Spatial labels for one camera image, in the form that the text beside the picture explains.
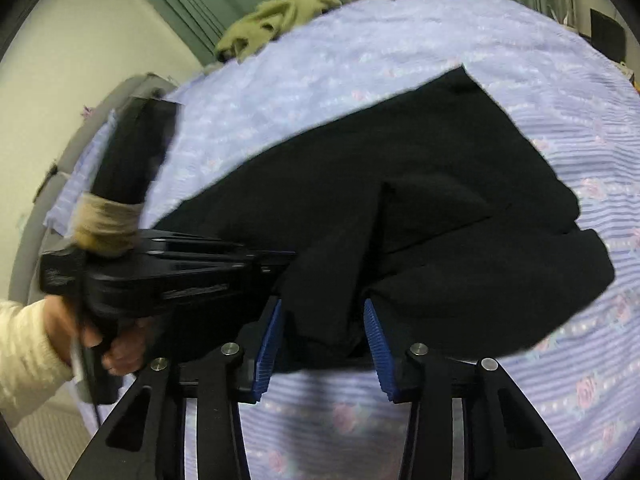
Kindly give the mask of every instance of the mattress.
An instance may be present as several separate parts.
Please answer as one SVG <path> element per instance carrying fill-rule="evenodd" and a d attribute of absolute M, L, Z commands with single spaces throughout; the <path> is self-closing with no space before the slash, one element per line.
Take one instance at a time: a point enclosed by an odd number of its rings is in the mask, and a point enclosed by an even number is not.
<path fill-rule="evenodd" d="M 601 480 L 640 426 L 640 99 L 545 16 L 510 0 L 363 0 L 201 76 L 168 97 L 184 107 L 142 227 L 269 146 L 460 64 L 574 190 L 578 224 L 600 234 L 616 267 L 589 308 L 499 359 L 581 477 Z M 373 372 L 275 376 L 263 399 L 241 406 L 253 478 L 396 478 L 408 412 L 386 402 Z M 190 402 L 189 478 L 195 417 Z"/>

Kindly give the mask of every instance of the black cloth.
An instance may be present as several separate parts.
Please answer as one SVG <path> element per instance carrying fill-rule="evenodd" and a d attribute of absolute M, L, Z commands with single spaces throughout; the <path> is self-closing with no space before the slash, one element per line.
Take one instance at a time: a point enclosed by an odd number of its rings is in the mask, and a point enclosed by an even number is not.
<path fill-rule="evenodd" d="M 575 195 L 464 69 L 247 161 L 158 228 L 293 250 L 299 365 L 362 348 L 362 305 L 458 358 L 528 348 L 612 282 Z"/>

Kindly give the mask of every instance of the sleeve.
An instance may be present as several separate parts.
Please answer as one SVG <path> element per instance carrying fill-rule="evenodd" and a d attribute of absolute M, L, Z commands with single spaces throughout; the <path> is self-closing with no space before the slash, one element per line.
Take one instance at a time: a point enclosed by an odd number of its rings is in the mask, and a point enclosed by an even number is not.
<path fill-rule="evenodd" d="M 44 300 L 0 301 L 0 412 L 10 428 L 71 380 L 44 330 Z"/>

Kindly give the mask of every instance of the hand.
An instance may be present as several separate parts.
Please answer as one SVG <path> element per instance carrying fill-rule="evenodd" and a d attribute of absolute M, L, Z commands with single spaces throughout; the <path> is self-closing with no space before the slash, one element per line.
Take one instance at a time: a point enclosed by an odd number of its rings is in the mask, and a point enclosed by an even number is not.
<path fill-rule="evenodd" d="M 143 367 L 149 324 L 149 318 L 139 319 L 113 341 L 110 350 L 102 357 L 105 370 L 122 376 Z M 71 341 L 79 336 L 73 306 L 60 296 L 47 296 L 44 304 L 44 329 L 60 360 L 69 365 Z M 92 348 L 100 344 L 102 336 L 94 326 L 87 324 L 82 330 L 80 341 L 87 348 Z"/>

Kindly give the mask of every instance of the screw head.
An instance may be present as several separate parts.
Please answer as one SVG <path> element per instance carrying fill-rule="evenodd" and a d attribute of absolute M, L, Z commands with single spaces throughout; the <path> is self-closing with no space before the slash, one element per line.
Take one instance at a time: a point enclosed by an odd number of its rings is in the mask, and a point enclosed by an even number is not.
<path fill-rule="evenodd" d="M 482 359 L 482 361 L 480 361 L 480 365 L 489 372 L 495 372 L 498 369 L 498 361 L 491 359 L 490 357 Z"/>
<path fill-rule="evenodd" d="M 236 355 L 240 351 L 238 343 L 224 343 L 220 351 L 224 355 Z"/>
<path fill-rule="evenodd" d="M 159 372 L 160 370 L 164 370 L 168 364 L 169 361 L 166 358 L 157 357 L 153 361 L 151 361 L 151 369 Z"/>
<path fill-rule="evenodd" d="M 414 343 L 409 348 L 413 355 L 427 355 L 429 347 L 424 343 Z"/>

